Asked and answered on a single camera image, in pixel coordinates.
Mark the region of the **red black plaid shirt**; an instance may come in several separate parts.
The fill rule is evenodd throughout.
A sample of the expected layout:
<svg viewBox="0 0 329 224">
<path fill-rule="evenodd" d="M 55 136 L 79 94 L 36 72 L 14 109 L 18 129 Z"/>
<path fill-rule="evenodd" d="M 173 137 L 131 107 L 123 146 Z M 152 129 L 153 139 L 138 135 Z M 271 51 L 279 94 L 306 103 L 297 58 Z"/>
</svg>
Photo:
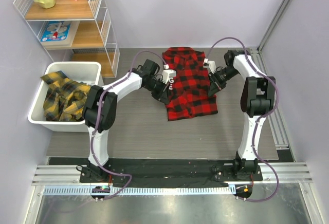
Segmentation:
<svg viewBox="0 0 329 224">
<path fill-rule="evenodd" d="M 170 47 L 162 58 L 176 71 L 168 90 L 168 121 L 217 114 L 216 95 L 208 96 L 210 80 L 203 67 L 205 53 L 190 47 Z"/>
</svg>

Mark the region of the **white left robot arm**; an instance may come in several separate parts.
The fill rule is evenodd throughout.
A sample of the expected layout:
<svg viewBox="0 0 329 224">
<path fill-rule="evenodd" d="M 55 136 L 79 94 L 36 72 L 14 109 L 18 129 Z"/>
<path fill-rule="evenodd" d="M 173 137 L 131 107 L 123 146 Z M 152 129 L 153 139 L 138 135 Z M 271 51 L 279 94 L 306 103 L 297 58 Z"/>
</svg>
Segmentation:
<svg viewBox="0 0 329 224">
<path fill-rule="evenodd" d="M 90 88 L 82 113 L 89 132 L 89 157 L 86 166 L 77 167 L 81 173 L 80 182 L 105 182 L 112 175 L 109 170 L 108 135 L 120 100 L 145 88 L 155 100 L 165 105 L 169 103 L 168 91 L 176 71 L 167 64 L 163 67 L 163 71 L 159 72 L 157 63 L 146 60 L 114 83 Z"/>
</svg>

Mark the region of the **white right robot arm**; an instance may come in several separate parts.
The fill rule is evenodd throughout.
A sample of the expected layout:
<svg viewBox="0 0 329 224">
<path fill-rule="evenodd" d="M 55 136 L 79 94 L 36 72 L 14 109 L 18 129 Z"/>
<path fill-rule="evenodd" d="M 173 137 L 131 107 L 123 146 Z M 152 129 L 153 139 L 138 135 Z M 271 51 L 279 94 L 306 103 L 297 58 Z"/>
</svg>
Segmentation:
<svg viewBox="0 0 329 224">
<path fill-rule="evenodd" d="M 240 99 L 244 114 L 244 128 L 241 144 L 232 161 L 218 169 L 223 180 L 262 180 L 259 163 L 259 140 L 267 115 L 275 102 L 275 78 L 267 77 L 252 61 L 252 57 L 240 50 L 229 50 L 224 55 L 226 67 L 217 67 L 214 61 L 204 59 L 208 68 L 210 86 L 208 95 L 223 90 L 227 82 L 240 75 L 245 81 Z"/>
</svg>

